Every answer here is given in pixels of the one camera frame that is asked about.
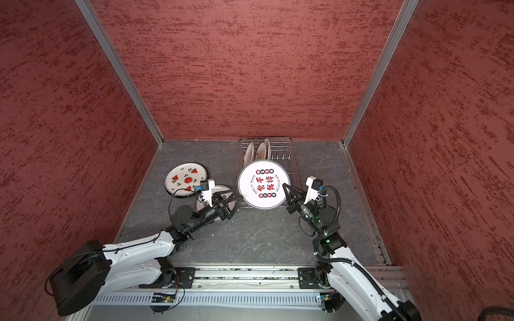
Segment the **white plate red black characters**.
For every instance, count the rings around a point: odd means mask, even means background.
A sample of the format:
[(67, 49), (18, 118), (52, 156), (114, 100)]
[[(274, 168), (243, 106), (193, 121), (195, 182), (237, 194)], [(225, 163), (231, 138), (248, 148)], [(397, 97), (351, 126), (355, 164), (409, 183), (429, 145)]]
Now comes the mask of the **white plate red black characters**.
[(195, 192), (195, 209), (206, 224), (233, 218), (238, 204), (234, 190), (209, 179), (202, 181)]

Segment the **patterned white plate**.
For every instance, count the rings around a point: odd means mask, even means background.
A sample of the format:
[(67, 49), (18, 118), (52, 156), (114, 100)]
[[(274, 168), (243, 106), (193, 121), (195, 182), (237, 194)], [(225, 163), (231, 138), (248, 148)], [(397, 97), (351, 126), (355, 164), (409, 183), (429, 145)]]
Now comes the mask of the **patterned white plate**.
[(282, 184), (291, 183), (285, 168), (271, 160), (256, 160), (244, 167), (236, 180), (238, 195), (255, 209), (269, 210), (286, 202)]

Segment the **watermelon plate blue rim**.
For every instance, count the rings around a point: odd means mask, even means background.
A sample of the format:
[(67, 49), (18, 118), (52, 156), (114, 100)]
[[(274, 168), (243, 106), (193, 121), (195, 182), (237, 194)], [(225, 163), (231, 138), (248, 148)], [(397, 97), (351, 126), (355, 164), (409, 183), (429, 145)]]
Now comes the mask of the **watermelon plate blue rim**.
[(168, 172), (165, 189), (174, 197), (191, 197), (200, 181), (208, 179), (207, 168), (199, 163), (183, 163)]

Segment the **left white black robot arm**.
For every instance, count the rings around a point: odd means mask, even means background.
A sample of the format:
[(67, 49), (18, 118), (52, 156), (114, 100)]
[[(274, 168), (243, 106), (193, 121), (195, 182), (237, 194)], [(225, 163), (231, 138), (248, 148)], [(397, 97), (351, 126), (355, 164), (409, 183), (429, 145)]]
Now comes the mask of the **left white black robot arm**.
[(216, 219), (229, 220), (243, 198), (233, 190), (216, 192), (200, 211), (182, 205), (171, 215), (171, 225), (155, 235), (135, 241), (102, 245), (86, 242), (48, 277), (45, 290), (52, 295), (59, 316), (69, 316), (97, 296), (132, 286), (170, 284), (175, 268), (171, 254), (182, 251), (193, 234)]

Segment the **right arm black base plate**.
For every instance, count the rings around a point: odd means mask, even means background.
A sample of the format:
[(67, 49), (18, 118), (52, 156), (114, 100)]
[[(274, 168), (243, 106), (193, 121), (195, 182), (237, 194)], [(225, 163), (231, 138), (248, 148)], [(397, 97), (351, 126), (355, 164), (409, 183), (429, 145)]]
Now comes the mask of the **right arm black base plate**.
[(327, 274), (321, 268), (300, 267), (297, 272), (300, 289), (331, 289)]

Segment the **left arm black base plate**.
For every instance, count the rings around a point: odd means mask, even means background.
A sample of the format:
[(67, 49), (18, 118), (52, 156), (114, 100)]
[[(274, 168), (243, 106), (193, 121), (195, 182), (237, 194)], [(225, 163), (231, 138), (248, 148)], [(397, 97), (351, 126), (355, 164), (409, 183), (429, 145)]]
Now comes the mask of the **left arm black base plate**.
[(194, 267), (175, 267), (170, 270), (163, 271), (158, 278), (148, 284), (141, 284), (141, 289), (166, 289), (178, 290), (180, 288), (190, 289), (194, 281), (196, 269)]

